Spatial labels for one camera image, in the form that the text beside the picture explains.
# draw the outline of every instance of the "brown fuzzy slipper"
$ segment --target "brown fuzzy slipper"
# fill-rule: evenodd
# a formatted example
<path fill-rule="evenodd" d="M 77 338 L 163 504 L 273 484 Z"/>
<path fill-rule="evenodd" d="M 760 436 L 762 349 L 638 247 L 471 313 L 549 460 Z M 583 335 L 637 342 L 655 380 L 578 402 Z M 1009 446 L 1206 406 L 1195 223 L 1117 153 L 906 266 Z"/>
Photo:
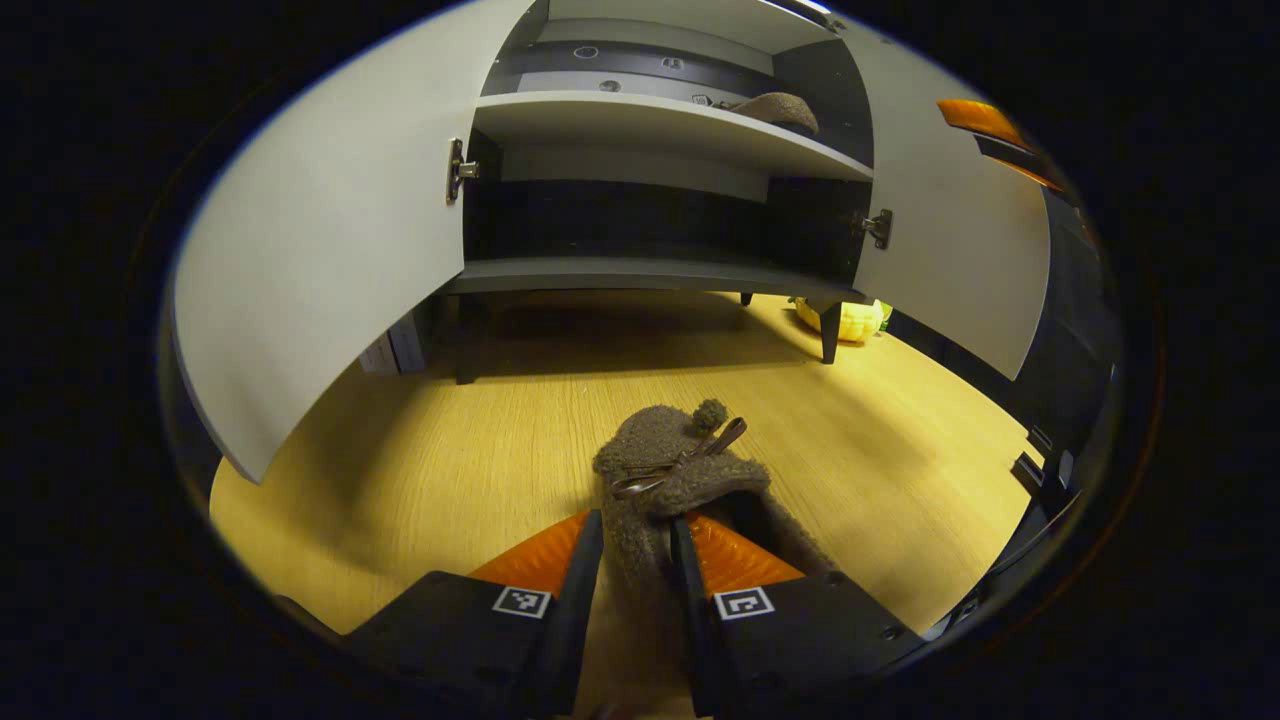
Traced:
<path fill-rule="evenodd" d="M 703 401 L 692 415 L 664 405 L 645 407 L 622 423 L 591 464 L 604 480 L 605 552 L 621 570 L 627 594 L 649 612 L 678 618 L 669 530 L 672 519 L 691 510 L 804 574 L 836 569 L 768 493 L 764 465 L 724 448 L 745 429 L 739 418 L 717 436 L 726 416 L 716 400 Z"/>
<path fill-rule="evenodd" d="M 787 92 L 765 92 L 746 102 L 719 102 L 716 106 L 809 137 L 818 135 L 818 118 L 813 115 L 809 104 Z"/>

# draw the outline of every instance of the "metal hinge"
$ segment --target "metal hinge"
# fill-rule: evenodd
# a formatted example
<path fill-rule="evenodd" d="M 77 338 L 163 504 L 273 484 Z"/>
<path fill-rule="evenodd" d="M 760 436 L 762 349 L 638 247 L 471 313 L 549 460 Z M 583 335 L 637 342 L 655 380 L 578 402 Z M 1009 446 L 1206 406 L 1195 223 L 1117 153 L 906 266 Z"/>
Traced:
<path fill-rule="evenodd" d="M 874 218 L 864 218 L 860 213 L 854 215 L 854 231 L 869 232 L 876 238 L 876 247 L 888 249 L 888 236 L 893 231 L 893 211 L 881 210 Z"/>
<path fill-rule="evenodd" d="M 453 205 L 458 199 L 458 188 L 463 179 L 476 179 L 480 177 L 480 163 L 466 163 L 462 160 L 462 141 L 453 138 L 449 141 L 449 168 L 444 178 L 444 204 Z"/>

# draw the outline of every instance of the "gray shelf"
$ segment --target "gray shelf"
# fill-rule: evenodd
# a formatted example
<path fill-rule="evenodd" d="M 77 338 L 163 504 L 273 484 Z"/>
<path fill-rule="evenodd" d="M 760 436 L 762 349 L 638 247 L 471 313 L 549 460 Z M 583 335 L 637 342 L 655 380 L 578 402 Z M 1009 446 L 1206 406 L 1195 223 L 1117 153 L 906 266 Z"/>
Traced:
<path fill-rule="evenodd" d="M 872 179 L 870 168 L 814 140 L 669 97 L 581 90 L 488 95 L 476 104 L 474 126 L 508 151 L 621 149 L 695 158 L 767 177 Z"/>
<path fill-rule="evenodd" d="M 440 288 L 465 295 L 516 290 L 714 290 L 800 295 L 865 302 L 851 287 L 756 264 L 655 260 L 646 258 L 512 258 L 471 260 Z"/>

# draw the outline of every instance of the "cabinet door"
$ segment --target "cabinet door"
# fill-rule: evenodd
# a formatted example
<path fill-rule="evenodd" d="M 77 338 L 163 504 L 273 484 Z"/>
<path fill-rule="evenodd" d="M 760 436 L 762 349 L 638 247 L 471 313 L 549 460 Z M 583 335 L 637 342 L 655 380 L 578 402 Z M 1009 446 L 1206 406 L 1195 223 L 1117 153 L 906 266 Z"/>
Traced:
<path fill-rule="evenodd" d="M 1041 186 L 978 151 L 938 100 L 986 101 L 914 51 L 841 18 L 867 86 L 876 152 L 872 215 L 893 211 L 886 250 L 864 242 L 854 287 L 1016 378 L 1048 284 Z"/>
<path fill-rule="evenodd" d="M 261 482 L 320 395 L 462 270 L 449 140 L 529 0 L 422 20 L 333 70 L 223 169 L 174 274 L 178 354 L 223 454 Z"/>

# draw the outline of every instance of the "qr code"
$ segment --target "qr code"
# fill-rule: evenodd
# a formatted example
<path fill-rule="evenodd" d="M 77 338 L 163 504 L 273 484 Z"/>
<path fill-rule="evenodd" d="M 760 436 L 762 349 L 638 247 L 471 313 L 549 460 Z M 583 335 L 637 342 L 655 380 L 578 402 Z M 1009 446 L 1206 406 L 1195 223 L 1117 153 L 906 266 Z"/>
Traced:
<path fill-rule="evenodd" d="M 550 602 L 552 593 L 549 592 L 506 587 L 502 589 L 502 594 L 498 596 L 498 602 L 493 603 L 493 610 L 511 615 L 524 615 L 525 618 L 541 618 Z"/>
<path fill-rule="evenodd" d="M 716 607 L 719 610 L 721 619 L 723 620 L 737 620 L 739 618 L 773 612 L 773 603 L 769 602 L 769 596 L 764 594 L 763 588 L 718 592 L 716 593 Z"/>

